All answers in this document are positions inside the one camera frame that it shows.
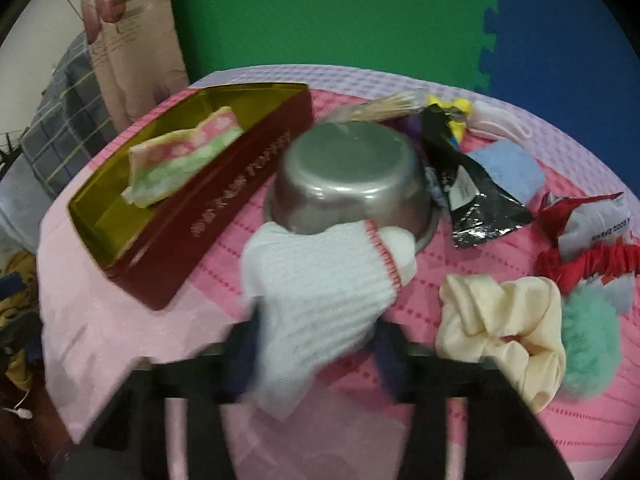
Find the red tin box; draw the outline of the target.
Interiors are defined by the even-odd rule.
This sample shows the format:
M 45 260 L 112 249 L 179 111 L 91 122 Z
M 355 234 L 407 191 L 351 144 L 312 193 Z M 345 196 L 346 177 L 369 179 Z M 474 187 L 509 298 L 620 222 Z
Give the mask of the red tin box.
M 192 128 L 224 106 L 244 131 L 238 140 L 168 200 L 149 208 L 125 202 L 130 148 Z M 99 154 L 96 170 L 68 202 L 73 226 L 112 282 L 149 309 L 162 310 L 313 121 L 306 84 L 253 82 L 182 90 Z

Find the light blue fluffy sock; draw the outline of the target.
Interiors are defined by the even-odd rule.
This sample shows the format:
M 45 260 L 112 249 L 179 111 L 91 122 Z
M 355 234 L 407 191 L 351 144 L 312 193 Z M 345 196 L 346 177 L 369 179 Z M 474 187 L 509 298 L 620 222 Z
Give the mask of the light blue fluffy sock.
M 544 187 L 544 172 L 528 151 L 509 140 L 500 140 L 472 151 L 469 156 L 489 177 L 523 205 Z

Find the steel bowl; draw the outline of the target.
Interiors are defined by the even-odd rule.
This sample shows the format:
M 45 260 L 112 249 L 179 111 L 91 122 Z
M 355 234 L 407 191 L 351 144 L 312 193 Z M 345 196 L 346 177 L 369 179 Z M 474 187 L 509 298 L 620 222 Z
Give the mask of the steel bowl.
M 303 235 L 370 220 L 410 232 L 420 252 L 433 238 L 435 204 L 418 150 L 375 122 L 325 122 L 286 149 L 262 218 Z

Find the teal fluffy pompom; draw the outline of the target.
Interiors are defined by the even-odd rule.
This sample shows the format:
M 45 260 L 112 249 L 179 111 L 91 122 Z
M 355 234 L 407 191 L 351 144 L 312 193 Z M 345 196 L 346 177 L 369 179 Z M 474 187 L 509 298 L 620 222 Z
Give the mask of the teal fluffy pompom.
M 563 300 L 562 344 L 566 370 L 561 390 L 575 401 L 608 390 L 622 360 L 620 321 L 603 292 L 576 287 Z

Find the mustard yellow cloth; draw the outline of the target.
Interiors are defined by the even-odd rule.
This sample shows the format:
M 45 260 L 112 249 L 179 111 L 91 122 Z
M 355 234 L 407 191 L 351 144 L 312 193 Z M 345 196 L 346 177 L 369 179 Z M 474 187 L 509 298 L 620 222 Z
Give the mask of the mustard yellow cloth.
M 23 392 L 32 386 L 25 346 L 35 333 L 37 310 L 36 259 L 21 249 L 1 266 L 1 374 Z

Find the pink green patterned cloth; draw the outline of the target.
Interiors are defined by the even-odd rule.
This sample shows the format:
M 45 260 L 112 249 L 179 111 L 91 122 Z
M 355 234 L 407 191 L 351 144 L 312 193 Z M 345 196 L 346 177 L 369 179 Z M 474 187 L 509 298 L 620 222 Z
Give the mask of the pink green patterned cloth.
M 230 106 L 218 108 L 196 127 L 175 130 L 128 150 L 129 180 L 122 198 L 146 208 L 179 191 L 244 130 Z

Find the green foam mat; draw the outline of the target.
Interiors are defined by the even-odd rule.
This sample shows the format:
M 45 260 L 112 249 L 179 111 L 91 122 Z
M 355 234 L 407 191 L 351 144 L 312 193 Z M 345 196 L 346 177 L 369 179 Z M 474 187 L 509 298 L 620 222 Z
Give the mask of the green foam mat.
M 171 0 L 186 69 L 326 64 L 485 89 L 498 0 Z

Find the bag of toothpicks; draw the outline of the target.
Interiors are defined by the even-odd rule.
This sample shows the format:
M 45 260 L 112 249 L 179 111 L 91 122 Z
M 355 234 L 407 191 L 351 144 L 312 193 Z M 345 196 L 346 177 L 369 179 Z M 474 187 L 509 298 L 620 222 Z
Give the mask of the bag of toothpicks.
M 426 107 L 428 92 L 424 89 L 399 91 L 371 101 L 341 106 L 322 122 L 385 122 L 419 113 Z

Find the white pink sock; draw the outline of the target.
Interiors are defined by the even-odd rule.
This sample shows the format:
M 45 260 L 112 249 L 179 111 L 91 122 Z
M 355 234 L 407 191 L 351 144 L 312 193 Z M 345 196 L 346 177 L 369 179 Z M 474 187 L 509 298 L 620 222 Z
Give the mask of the white pink sock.
M 470 133 L 486 140 L 509 140 L 522 144 L 532 138 L 525 125 L 502 107 L 476 101 L 466 118 Z

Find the red grey sock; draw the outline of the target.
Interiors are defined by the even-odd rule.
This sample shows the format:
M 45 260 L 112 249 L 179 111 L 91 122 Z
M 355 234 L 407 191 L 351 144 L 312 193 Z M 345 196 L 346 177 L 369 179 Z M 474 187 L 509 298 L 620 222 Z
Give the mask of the red grey sock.
M 539 206 L 538 222 L 553 246 L 544 266 L 561 292 L 585 286 L 602 292 L 617 314 L 632 310 L 639 246 L 632 237 L 623 192 L 586 197 L 548 192 Z

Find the cream satin scrunchie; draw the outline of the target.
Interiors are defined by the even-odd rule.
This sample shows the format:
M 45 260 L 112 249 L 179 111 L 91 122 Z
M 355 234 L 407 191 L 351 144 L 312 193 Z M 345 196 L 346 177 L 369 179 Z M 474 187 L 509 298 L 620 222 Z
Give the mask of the cream satin scrunchie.
M 566 371 L 555 282 L 526 276 L 498 283 L 487 274 L 448 274 L 439 298 L 437 354 L 468 363 L 493 359 L 528 407 L 544 410 Z

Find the pink checkered tablecloth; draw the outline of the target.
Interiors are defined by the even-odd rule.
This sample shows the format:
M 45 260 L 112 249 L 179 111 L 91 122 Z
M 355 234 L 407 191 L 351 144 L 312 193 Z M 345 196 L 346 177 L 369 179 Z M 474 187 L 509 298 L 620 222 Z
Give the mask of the pink checkered tablecloth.
M 375 99 L 425 88 L 449 101 L 463 96 L 504 107 L 533 137 L 526 148 L 559 196 L 623 191 L 639 235 L 639 199 L 586 148 L 513 104 L 443 84 L 331 65 L 264 65 L 212 73 L 193 87 L 250 81 L 300 81 L 312 90 L 314 117 L 356 98 Z M 243 245 L 259 226 L 264 192 L 230 224 L 172 303 L 154 312 L 123 292 L 94 263 L 72 225 L 67 203 L 92 170 L 132 133 L 123 132 L 67 185 L 40 226 L 37 252 L 47 389 L 70 436 L 79 441 L 140 356 L 177 361 L 221 340 L 244 315 L 239 281 Z M 448 273 L 490 273 L 496 281 L 524 276 L 548 240 L 532 226 L 470 253 L 450 245 L 445 222 L 419 258 L 412 294 L 393 308 L 415 340 L 431 344 L 440 320 L 439 283 Z M 623 361 L 608 391 L 589 402 L 557 396 L 540 414 L 575 479 L 600 479 L 631 439 L 639 419 L 639 291 L 622 319 Z M 239 479 L 393 479 L 410 408 L 390 404 L 378 388 L 372 359 L 354 356 L 329 367 L 283 424 L 246 402 L 224 412 Z

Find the blue foam mat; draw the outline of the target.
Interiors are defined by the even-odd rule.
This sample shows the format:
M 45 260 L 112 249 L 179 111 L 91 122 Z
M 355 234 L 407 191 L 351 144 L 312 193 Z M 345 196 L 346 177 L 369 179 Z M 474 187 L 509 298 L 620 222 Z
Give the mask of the blue foam mat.
M 498 0 L 489 94 L 569 134 L 639 188 L 639 59 L 602 0 Z

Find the floral beige curtain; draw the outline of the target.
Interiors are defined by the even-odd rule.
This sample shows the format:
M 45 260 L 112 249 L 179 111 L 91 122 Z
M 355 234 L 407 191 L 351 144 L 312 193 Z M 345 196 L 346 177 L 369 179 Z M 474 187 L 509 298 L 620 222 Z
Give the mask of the floral beige curtain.
M 92 66 L 117 131 L 189 84 L 171 0 L 80 0 Z

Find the white knit sock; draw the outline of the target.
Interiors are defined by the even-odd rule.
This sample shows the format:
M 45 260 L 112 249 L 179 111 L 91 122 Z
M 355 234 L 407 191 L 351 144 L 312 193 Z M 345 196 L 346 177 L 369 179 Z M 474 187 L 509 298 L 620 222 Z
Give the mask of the white knit sock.
M 243 294 L 260 303 L 257 405 L 287 418 L 322 368 L 363 347 L 417 270 L 416 238 L 397 226 L 303 235 L 263 224 L 241 257 Z

